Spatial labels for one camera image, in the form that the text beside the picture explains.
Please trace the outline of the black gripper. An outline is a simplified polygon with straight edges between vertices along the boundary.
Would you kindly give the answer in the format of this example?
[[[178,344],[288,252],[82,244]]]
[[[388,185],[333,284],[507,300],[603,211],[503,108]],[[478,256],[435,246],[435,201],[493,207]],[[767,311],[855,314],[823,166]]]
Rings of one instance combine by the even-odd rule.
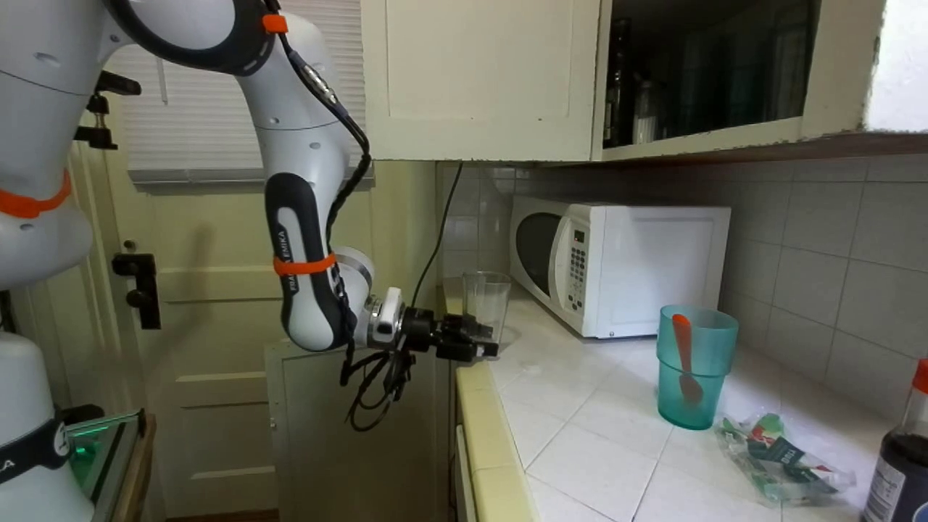
[[[410,307],[404,314],[404,329],[400,329],[400,353],[432,352],[437,359],[455,359],[455,363],[477,363],[498,353],[498,344],[493,339],[471,339],[471,337],[493,337],[493,329],[481,326],[477,317],[466,317],[466,314],[464,317],[448,314],[442,326],[432,311]]]

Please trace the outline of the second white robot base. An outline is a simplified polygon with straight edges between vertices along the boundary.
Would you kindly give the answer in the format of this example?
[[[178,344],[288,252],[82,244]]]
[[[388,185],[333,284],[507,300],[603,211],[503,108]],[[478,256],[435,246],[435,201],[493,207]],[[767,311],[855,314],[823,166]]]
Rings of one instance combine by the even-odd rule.
[[[92,227],[69,201],[69,141],[60,127],[2,133],[0,288],[14,297],[20,329],[0,331],[0,522],[92,520],[69,471],[72,439],[43,349],[55,334],[53,305],[23,305],[92,244]]]

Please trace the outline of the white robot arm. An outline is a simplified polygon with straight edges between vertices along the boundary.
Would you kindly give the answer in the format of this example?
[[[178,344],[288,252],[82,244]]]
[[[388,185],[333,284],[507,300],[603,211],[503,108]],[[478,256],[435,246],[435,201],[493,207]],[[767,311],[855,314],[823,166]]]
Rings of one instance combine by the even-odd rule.
[[[0,0],[0,284],[82,262],[92,231],[69,202],[68,150],[108,59],[137,43],[239,82],[266,173],[263,211],[281,326],[307,352],[377,344],[493,356],[471,317],[369,301],[372,262],[330,244],[330,220],[369,169],[369,140],[326,82],[323,33],[279,0]]]

